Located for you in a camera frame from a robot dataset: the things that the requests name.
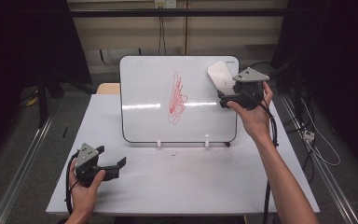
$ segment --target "table top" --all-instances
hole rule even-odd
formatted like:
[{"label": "table top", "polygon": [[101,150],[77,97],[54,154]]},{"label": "table top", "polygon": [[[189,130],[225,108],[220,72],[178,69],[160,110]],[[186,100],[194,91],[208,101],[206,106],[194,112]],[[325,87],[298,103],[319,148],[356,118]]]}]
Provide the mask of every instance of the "table top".
[{"label": "table top", "polygon": [[[238,123],[230,147],[139,146],[122,137],[118,84],[103,84],[92,95],[68,160],[83,143],[105,146],[99,165],[114,165],[127,157],[120,178],[103,182],[95,213],[106,216],[236,216],[263,213],[267,177],[251,137]],[[291,147],[274,104],[277,148],[305,192],[315,212],[319,207]],[[67,214],[65,173],[51,197],[47,212]],[[276,212],[273,198],[269,211]]]}]

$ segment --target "red scribble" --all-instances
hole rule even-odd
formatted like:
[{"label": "red scribble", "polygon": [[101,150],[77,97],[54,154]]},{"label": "red scribble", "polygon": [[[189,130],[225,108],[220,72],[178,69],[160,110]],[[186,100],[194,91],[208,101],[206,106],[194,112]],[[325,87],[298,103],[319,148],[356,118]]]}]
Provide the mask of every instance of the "red scribble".
[{"label": "red scribble", "polygon": [[185,102],[188,100],[188,97],[182,94],[182,88],[182,79],[176,72],[173,73],[166,98],[168,98],[168,122],[174,125],[177,124],[180,116],[185,110]]}]

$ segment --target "person's right hand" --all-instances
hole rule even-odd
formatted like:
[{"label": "person's right hand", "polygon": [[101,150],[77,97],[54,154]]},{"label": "person's right hand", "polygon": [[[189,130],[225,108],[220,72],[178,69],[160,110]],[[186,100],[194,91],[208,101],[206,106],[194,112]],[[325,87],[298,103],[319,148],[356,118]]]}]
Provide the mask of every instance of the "person's right hand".
[{"label": "person's right hand", "polygon": [[[273,93],[267,82],[263,82],[263,89],[265,96],[261,104],[265,107],[269,107]],[[253,110],[246,110],[233,101],[227,102],[227,105],[241,117],[243,127],[255,141],[266,137],[266,135],[270,138],[269,115],[260,105]]]}]

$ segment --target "gray floor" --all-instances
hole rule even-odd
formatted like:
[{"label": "gray floor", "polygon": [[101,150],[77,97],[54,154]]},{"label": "gray floor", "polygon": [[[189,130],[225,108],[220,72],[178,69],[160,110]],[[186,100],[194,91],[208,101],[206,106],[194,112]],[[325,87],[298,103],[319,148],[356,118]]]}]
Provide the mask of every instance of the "gray floor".
[{"label": "gray floor", "polygon": [[[95,79],[94,86],[98,86],[102,82],[117,81],[117,76],[111,74],[98,75],[93,78]],[[57,105],[58,110],[53,117],[46,138],[35,156],[31,172],[25,177],[17,200],[7,216],[7,223],[56,223],[60,220],[60,217],[49,215],[45,210],[90,101],[90,96],[86,93],[66,85],[64,85],[64,88],[66,92],[62,99],[48,99],[48,104],[51,107]],[[282,122],[290,120],[279,94],[275,95],[274,104]],[[330,170],[358,216],[358,161],[352,156],[345,142],[335,134],[332,125],[324,116],[323,111],[318,108],[317,103],[313,104],[313,108],[318,129],[335,147],[341,157],[341,164],[331,166]],[[38,119],[37,105],[21,105],[7,138],[0,146],[0,200],[31,145],[37,131]],[[286,129],[293,130],[294,126],[288,125]],[[303,142],[296,132],[289,133],[288,136],[302,163],[307,155]],[[324,157],[329,161],[334,161],[336,157],[329,146],[320,136],[317,135],[316,139],[316,144]],[[306,175],[310,173],[311,166],[309,163],[306,168]],[[318,214],[321,223],[345,223],[333,197],[316,169],[310,186],[322,211]],[[262,217],[254,215],[248,216],[247,219],[249,223],[261,223]],[[90,223],[114,223],[114,219],[112,217],[95,217]]]}]

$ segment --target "whiteboard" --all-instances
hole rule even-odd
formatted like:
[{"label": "whiteboard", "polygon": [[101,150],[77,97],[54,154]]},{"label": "whiteboard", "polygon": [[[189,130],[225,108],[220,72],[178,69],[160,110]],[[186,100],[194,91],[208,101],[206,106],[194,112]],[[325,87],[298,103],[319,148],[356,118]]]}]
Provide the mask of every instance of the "whiteboard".
[{"label": "whiteboard", "polygon": [[239,73],[233,56],[126,56],[120,60],[123,137],[132,143],[230,142],[234,111],[222,108],[208,76],[223,61]]}]

